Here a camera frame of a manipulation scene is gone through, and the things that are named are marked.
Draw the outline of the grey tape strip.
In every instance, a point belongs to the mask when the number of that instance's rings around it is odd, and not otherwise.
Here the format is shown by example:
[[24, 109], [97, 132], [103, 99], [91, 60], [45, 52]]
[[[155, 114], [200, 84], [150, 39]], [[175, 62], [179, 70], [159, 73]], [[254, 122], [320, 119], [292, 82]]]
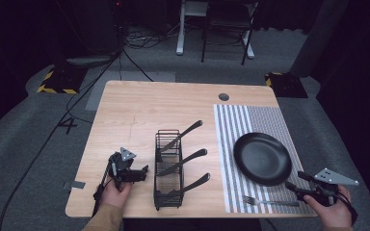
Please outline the grey tape strip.
[[63, 188], [71, 191], [72, 189], [84, 189], [85, 185], [86, 185], [85, 182], [68, 181], [64, 182]]

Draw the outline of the white desk frame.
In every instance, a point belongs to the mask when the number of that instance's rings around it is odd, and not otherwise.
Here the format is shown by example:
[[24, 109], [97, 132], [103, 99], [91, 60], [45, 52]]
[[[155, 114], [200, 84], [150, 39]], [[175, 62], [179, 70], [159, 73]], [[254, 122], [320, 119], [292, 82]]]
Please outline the white desk frame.
[[184, 54], [185, 20], [188, 16], [206, 17], [207, 2], [205, 0], [181, 0], [179, 13], [179, 32], [175, 53]]

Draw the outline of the striped grey placemat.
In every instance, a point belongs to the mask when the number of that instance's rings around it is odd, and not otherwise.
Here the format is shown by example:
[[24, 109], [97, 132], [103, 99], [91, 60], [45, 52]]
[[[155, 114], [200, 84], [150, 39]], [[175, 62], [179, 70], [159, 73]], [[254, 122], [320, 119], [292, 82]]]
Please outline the striped grey placemat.
[[282, 112], [276, 107], [256, 107], [241, 105], [214, 106], [217, 143], [225, 197], [225, 211], [235, 215], [258, 215], [267, 218], [310, 218], [315, 212], [305, 203], [299, 207], [260, 204], [250, 205], [242, 196], [251, 196], [267, 201], [294, 201], [296, 196], [282, 184], [262, 186], [254, 183], [236, 166], [233, 146], [237, 139], [247, 133], [258, 132], [270, 135], [280, 141], [288, 150], [293, 164], [288, 181], [300, 189], [309, 184], [298, 177], [303, 169], [295, 145], [290, 137]]

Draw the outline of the dark computer tower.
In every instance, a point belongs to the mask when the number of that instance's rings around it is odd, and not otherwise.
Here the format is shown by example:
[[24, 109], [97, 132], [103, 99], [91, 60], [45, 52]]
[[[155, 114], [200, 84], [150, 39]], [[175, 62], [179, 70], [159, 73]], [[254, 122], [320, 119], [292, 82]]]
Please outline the dark computer tower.
[[88, 50], [118, 55], [124, 20], [121, 0], [75, 0], [74, 9]]

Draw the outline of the black round plate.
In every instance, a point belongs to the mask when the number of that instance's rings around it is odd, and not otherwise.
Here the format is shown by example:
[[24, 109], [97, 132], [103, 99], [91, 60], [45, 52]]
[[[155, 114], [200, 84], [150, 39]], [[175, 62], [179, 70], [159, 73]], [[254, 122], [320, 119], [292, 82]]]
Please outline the black round plate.
[[233, 146], [236, 166], [254, 183], [277, 186], [292, 172], [293, 164], [287, 148], [276, 138], [263, 133], [248, 133]]

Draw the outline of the black metal chair frame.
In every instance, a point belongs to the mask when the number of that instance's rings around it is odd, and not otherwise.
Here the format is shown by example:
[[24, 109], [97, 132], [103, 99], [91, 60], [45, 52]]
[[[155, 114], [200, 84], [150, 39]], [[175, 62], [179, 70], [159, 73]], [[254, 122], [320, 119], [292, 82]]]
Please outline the black metal chair frame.
[[201, 61], [204, 62], [205, 51], [210, 31], [238, 33], [244, 53], [241, 65], [245, 64], [251, 49], [253, 15], [258, 0], [208, 0], [205, 22], [202, 32]]

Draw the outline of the black yellow striped base plate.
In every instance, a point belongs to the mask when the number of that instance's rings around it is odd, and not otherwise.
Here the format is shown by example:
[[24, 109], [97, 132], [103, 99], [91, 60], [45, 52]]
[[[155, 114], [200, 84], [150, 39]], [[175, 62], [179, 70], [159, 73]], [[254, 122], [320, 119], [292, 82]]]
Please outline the black yellow striped base plate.
[[43, 78], [38, 92], [77, 94], [87, 72], [86, 68], [52, 67]]
[[274, 91], [276, 97], [307, 98], [301, 80], [290, 73], [266, 73], [265, 83]]

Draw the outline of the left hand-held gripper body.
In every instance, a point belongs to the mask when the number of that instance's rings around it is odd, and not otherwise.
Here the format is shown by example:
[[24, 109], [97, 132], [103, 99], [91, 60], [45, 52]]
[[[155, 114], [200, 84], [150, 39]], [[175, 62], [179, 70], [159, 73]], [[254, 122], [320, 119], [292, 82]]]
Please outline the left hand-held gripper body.
[[116, 188], [120, 189], [123, 182], [132, 182], [134, 174], [143, 174], [141, 169], [132, 169], [136, 154], [122, 147], [109, 158], [108, 174], [115, 181]]

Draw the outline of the black knife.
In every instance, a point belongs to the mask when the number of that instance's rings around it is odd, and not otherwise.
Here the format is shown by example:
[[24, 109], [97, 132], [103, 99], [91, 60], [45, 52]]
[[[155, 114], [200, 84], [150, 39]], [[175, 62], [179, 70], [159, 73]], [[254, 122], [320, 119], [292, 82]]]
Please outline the black knife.
[[179, 167], [182, 167], [184, 164], [188, 163], [191, 160], [194, 160], [195, 158], [205, 156], [207, 154], [207, 150], [205, 148], [200, 149], [199, 151], [191, 154], [190, 156], [186, 157], [185, 159], [179, 161], [178, 163], [174, 164], [173, 166], [170, 166], [163, 171], [157, 173], [157, 176], [166, 176], [168, 174], [174, 173]]
[[185, 192], [190, 191], [202, 184], [206, 183], [210, 179], [210, 174], [205, 173], [194, 183], [186, 186], [180, 190], [173, 190], [168, 193], [157, 192], [154, 198], [155, 207], [159, 210], [161, 207], [176, 207], [179, 208], [182, 205], [182, 200]]
[[198, 120], [182, 132], [174, 129], [158, 130], [155, 135], [156, 160], [162, 162], [166, 155], [178, 155], [181, 151], [181, 139], [202, 124], [203, 121]]

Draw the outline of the silver fork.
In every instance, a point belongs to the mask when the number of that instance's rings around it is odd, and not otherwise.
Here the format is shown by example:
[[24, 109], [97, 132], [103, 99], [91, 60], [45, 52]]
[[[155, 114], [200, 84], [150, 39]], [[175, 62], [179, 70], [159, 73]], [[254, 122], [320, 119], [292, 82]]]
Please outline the silver fork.
[[242, 200], [250, 205], [258, 206], [260, 204], [269, 204], [269, 205], [279, 205], [279, 206], [288, 206], [288, 207], [299, 207], [300, 203], [295, 201], [267, 201], [259, 200], [251, 196], [242, 196]]

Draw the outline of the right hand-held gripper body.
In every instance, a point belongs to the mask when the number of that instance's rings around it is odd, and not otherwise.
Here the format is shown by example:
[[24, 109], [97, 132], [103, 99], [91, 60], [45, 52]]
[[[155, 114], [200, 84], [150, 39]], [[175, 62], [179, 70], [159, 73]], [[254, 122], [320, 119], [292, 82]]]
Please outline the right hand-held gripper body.
[[338, 200], [338, 186], [358, 186], [358, 180], [349, 178], [331, 169], [324, 168], [320, 172], [312, 175], [314, 180], [308, 182], [309, 190], [305, 190], [304, 194], [312, 196], [318, 203], [329, 207]]

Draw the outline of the person's left hand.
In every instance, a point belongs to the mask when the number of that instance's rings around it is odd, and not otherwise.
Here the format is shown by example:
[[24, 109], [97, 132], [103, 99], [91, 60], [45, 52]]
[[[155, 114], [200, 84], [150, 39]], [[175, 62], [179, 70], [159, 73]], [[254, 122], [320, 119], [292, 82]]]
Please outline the person's left hand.
[[123, 183], [121, 188], [117, 189], [114, 182], [108, 183], [101, 196], [100, 203], [113, 205], [123, 209], [131, 192], [132, 186], [132, 183]]

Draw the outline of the person's right hand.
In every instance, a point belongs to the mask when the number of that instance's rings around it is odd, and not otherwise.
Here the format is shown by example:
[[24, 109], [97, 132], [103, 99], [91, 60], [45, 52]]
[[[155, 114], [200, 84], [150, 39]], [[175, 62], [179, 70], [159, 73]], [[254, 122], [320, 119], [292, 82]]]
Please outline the person's right hand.
[[304, 201], [316, 212], [322, 224], [323, 231], [353, 231], [353, 215], [350, 208], [351, 195], [343, 186], [338, 186], [342, 200], [325, 207], [310, 195], [304, 196]]

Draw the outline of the grey curtain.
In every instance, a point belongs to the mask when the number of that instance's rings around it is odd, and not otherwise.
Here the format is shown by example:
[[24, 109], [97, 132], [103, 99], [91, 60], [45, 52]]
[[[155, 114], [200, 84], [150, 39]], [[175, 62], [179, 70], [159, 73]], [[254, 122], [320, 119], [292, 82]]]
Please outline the grey curtain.
[[348, 4], [349, 0], [323, 0], [315, 23], [289, 70], [292, 76], [306, 78], [311, 74]]

